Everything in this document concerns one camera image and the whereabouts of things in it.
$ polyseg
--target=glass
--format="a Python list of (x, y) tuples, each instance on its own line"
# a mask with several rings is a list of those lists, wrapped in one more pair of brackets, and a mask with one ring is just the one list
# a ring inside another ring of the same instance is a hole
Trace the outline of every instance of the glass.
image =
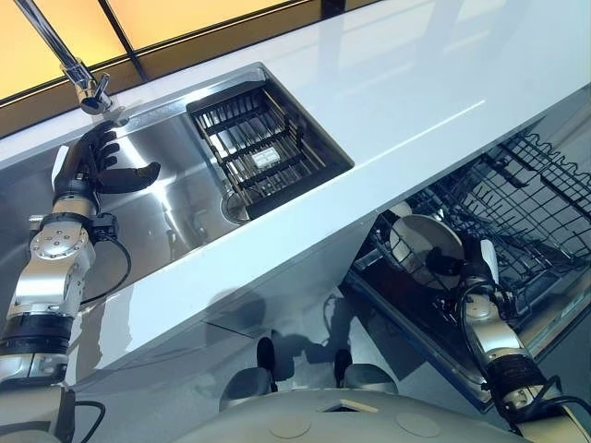
[(202, 30), (226, 20), (276, 6), (278, 0), (110, 0), (121, 28), (134, 49)]
[[(125, 53), (96, 0), (36, 0), (66, 46), (87, 66)], [(0, 4), (0, 99), (60, 78), (59, 61), (12, 1)]]

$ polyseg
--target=metal grid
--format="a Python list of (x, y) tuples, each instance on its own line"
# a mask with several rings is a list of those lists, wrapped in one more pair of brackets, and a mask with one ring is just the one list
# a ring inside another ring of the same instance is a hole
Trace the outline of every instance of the metal grid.
[[(264, 88), (193, 114), (232, 187), (248, 206), (326, 167)], [(256, 154), (271, 155), (260, 165)]]
[[(591, 174), (580, 173), (536, 134), (518, 133), (407, 202), (414, 213), (434, 216), (457, 233), (490, 239), (501, 284), (526, 308), (532, 295), (525, 297), (525, 290), (534, 279), (549, 270), (560, 277), (591, 263)], [(423, 281), (430, 273), (428, 281), (439, 283), (444, 303), (453, 288), (430, 272), (424, 252), (404, 244), (407, 256), (392, 256), (394, 248), (400, 249), (384, 234), (392, 222), (392, 217), (379, 218), (374, 245), (396, 269), (419, 274)]]

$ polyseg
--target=drain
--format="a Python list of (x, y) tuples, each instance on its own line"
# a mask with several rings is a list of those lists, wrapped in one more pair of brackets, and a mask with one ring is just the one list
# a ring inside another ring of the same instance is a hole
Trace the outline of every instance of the drain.
[(222, 215), (230, 222), (244, 224), (250, 221), (247, 208), (242, 198), (233, 190), (228, 191), (222, 198)]

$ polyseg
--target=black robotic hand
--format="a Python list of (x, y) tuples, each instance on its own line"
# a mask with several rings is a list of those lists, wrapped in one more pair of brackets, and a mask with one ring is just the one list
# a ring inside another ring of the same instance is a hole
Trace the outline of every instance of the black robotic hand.
[(95, 203), (97, 193), (122, 194), (139, 191), (151, 185), (160, 172), (152, 162), (143, 168), (109, 169), (117, 163), (119, 151), (113, 121), (105, 121), (88, 131), (70, 148), (54, 180), (54, 201), (65, 196), (80, 196)]

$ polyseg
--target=dishwasher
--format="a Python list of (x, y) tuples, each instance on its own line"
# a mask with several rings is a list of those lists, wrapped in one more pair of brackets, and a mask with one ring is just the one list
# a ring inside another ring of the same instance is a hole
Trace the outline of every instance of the dishwasher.
[(481, 412), (492, 404), (486, 380), (449, 308), (459, 276), (434, 269), (433, 251), (461, 262), (458, 233), (492, 242), (509, 323), (536, 359), (590, 307), (591, 174), (535, 127), (382, 212), (344, 280)]

